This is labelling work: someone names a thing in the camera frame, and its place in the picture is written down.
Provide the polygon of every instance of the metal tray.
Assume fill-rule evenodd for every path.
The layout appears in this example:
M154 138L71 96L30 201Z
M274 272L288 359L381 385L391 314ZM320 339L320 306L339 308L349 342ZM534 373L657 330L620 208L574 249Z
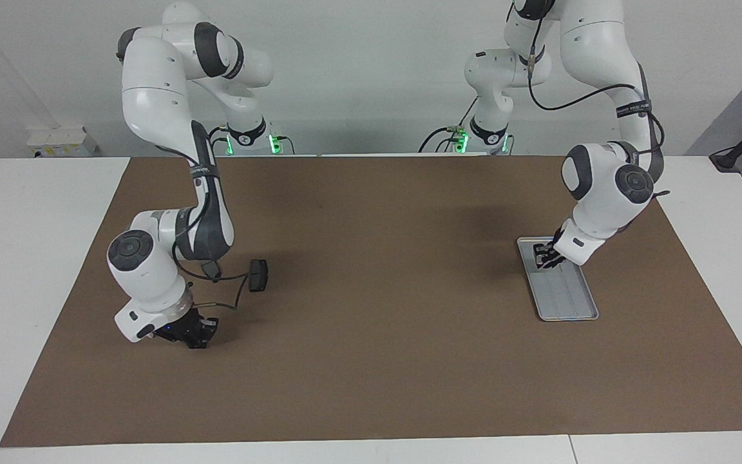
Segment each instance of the metal tray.
M551 237L521 237L517 240L540 319L550 322L596 320L600 313L580 266L565 261L554 269L537 268L534 246L550 241Z

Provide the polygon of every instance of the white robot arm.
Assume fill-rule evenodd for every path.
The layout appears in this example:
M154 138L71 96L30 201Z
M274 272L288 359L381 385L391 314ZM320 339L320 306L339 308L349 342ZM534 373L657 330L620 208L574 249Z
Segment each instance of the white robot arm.
M176 264L180 259L215 266L234 238L214 153L204 127L191 115L186 83L198 79L200 85L219 89L212 93L222 103L232 87L220 80L236 82L242 86L238 91L267 85L273 76L270 61L256 53L258 59L244 64L243 53L236 39L189 3L168 6L162 26L128 30L120 38L124 118L140 138L187 159L198 201L196 208L139 213L108 249L109 269L131 298L115 322L132 342L155 334L194 349L206 347L216 330L217 321L204 319L193 307ZM254 111L250 106L227 113L229 120L242 122L247 118L239 114L252 117ZM218 277L218 271L209 275L210 280Z
M539 250L544 267L557 266L565 259L585 264L608 238L645 209L653 196L654 183L663 173L660 145L665 137L651 114L643 70L626 41L621 0L515 0L504 30L511 50L503 51L506 58L500 66L501 73L480 73L486 76L486 82L500 88L528 87L541 108L565 108L545 108L533 93L533 86L544 81L551 71L545 48L538 47L545 42L554 21L560 21L560 55L566 71L612 98L622 139L607 144L580 144L568 153L562 177L577 206L555 234L553 243ZM469 63L480 63L482 58L475 55ZM498 62L500 58L495 56L482 63L491 68L497 67ZM521 71L527 75L519 77ZM482 83L475 87L484 108L493 106L494 101L484 97L489 95L483 90L487 87ZM500 114L502 119L494 115L496 111L486 110L483 114L489 115L490 130L503 121L507 123L510 116L506 111ZM485 124L485 117L475 115L471 131L476 134L475 126ZM656 128L660 129L661 141L657 140Z
M547 53L536 59L533 85L545 82L551 73ZM466 82L477 91L472 117L465 121L470 138L466 151L497 155L504 151L513 99L510 88L525 88L528 61L512 49L484 50L468 57Z

